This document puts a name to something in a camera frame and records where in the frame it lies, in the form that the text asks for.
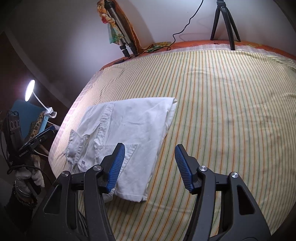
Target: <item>folded white garment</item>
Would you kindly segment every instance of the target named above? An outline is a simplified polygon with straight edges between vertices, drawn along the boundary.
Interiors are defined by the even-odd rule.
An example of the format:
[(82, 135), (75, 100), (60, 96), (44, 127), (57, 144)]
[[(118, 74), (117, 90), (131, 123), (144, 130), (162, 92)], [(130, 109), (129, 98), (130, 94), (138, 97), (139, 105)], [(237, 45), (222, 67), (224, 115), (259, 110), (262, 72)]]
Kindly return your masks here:
[(140, 98), (88, 107), (76, 131), (71, 130), (64, 151), (67, 161), (80, 172), (100, 164), (117, 143), (125, 145), (125, 157), (118, 180), (104, 201), (113, 194), (130, 201), (147, 200), (147, 187), (162, 142), (168, 132), (177, 100)]

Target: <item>blue chair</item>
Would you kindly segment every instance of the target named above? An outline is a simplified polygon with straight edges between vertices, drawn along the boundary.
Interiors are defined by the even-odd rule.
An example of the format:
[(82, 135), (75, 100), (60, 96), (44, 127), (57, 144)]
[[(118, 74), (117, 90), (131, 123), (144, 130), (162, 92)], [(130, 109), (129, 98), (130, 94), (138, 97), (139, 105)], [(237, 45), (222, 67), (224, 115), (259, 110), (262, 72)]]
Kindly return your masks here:
[[(40, 113), (45, 109), (43, 107), (35, 106), (24, 100), (16, 100), (11, 108), (12, 111), (18, 111), (20, 115), (20, 126), (23, 140), (29, 134), (30, 126), (33, 121), (37, 121)], [(39, 133), (45, 130), (48, 121), (48, 116), (43, 118)]]

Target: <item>leopard print fabric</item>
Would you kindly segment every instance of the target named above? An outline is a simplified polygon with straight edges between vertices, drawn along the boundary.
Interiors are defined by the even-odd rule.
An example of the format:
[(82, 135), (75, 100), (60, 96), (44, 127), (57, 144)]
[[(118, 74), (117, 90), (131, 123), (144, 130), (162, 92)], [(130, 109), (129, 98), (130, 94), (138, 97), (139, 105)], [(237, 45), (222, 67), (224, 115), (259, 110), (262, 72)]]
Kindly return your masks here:
[(45, 111), (42, 111), (37, 119), (37, 121), (33, 121), (30, 126), (29, 135), (25, 138), (25, 143), (31, 140), (34, 136), (36, 136), (40, 130), (41, 123), (43, 121)]

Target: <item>striped fabric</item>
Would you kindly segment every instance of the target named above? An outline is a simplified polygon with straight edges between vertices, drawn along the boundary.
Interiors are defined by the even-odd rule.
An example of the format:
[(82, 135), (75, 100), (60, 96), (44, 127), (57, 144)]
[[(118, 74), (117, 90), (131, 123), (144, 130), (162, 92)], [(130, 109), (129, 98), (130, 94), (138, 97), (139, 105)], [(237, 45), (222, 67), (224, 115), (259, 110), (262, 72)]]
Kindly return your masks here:
[[(175, 97), (177, 111), (163, 142), (148, 200), (114, 197), (107, 212), (116, 240), (182, 240), (195, 197), (174, 159), (183, 144), (212, 171), (236, 171), (273, 233), (296, 200), (296, 65), (288, 58), (243, 51), (164, 53), (111, 66), (92, 79), (55, 139), (50, 164), (69, 169), (63, 151), (71, 129), (94, 104), (142, 97)], [(80, 195), (80, 209), (83, 197)], [(211, 235), (218, 232), (220, 195)]]

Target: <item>white glove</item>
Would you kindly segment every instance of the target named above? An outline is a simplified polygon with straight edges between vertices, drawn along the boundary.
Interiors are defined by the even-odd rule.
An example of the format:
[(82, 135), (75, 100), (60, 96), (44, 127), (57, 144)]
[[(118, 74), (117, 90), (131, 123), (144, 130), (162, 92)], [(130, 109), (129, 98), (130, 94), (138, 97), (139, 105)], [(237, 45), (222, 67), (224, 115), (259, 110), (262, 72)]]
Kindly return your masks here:
[[(30, 163), (34, 163), (35, 167), (40, 168), (40, 157), (37, 155), (31, 155)], [(21, 167), (16, 170), (15, 172), (15, 185), (16, 189), (18, 189), (24, 196), (31, 195), (31, 190), (26, 185), (25, 180), (29, 179), (30, 177), (33, 179), (34, 183), (37, 186), (41, 186), (44, 188), (44, 180), (41, 172), (37, 169), (29, 168), (30, 170), (26, 169), (25, 167)]]

